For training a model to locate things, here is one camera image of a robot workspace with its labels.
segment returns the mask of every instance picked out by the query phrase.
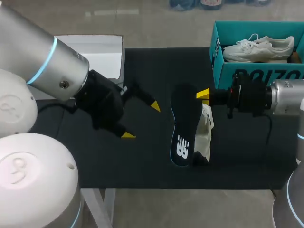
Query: black mat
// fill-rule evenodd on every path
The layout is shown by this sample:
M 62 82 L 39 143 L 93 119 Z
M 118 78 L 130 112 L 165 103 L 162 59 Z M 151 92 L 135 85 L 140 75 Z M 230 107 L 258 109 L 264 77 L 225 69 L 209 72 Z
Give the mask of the black mat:
M 228 120 L 225 107 L 213 108 L 210 166 L 179 168 L 172 163 L 171 93 L 180 83 L 198 90 L 214 86 L 208 48 L 127 49 L 124 76 L 126 84 L 135 77 L 155 96 L 161 113 L 138 100 L 130 101 L 123 123 L 137 138 L 121 140 L 94 131 L 87 114 L 65 112 L 58 139 L 77 162 L 80 187 L 267 189 L 271 184 L 280 188 L 295 168 L 297 118 L 273 118 L 264 166 L 267 119 L 236 113 Z M 47 110 L 33 131 L 54 137 L 61 114 L 60 108 Z

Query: silver robot arm segment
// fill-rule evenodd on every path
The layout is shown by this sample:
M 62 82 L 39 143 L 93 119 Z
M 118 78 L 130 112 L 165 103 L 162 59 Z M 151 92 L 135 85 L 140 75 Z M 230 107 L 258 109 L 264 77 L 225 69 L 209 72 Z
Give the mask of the silver robot arm segment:
M 0 68 L 58 100 L 73 97 L 85 83 L 89 62 L 56 37 L 0 1 Z
M 274 115 L 299 115 L 304 98 L 304 80 L 275 80 L 271 85 L 272 104 L 270 110 Z

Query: shoe box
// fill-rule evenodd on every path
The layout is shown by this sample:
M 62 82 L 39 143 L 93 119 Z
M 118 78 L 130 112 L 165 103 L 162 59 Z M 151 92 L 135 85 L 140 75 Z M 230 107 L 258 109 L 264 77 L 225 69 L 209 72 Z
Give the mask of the shoe box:
M 286 39 L 293 36 L 294 55 L 288 63 L 242 63 L 227 62 L 223 58 L 223 49 L 237 41 L 249 38 L 252 34 L 259 37 L 268 36 L 274 39 Z M 211 44 L 210 60 L 216 89 L 231 87 L 232 76 L 244 73 L 252 80 L 263 80 L 268 85 L 276 79 L 304 78 L 304 22 L 292 21 L 215 21 Z M 291 59 L 298 56 L 298 63 Z

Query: shoe insole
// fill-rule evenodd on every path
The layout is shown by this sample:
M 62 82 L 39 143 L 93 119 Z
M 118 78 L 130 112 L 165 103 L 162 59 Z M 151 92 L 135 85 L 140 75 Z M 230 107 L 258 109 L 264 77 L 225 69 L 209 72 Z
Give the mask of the shoe insole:
M 174 164 L 192 164 L 196 128 L 202 113 L 202 101 L 196 99 L 197 90 L 189 84 L 177 85 L 171 95 L 171 109 L 175 126 L 170 156 Z

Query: gray floor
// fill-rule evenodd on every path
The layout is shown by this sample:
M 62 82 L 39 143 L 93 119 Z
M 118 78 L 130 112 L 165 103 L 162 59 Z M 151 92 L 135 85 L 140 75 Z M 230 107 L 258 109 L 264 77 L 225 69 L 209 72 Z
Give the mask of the gray floor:
M 208 46 L 215 20 L 303 20 L 302 0 L 174 12 L 168 0 L 4 0 L 54 35 L 119 34 L 126 48 Z M 115 228 L 270 228 L 269 190 L 119 189 Z M 90 217 L 85 227 L 95 227 Z

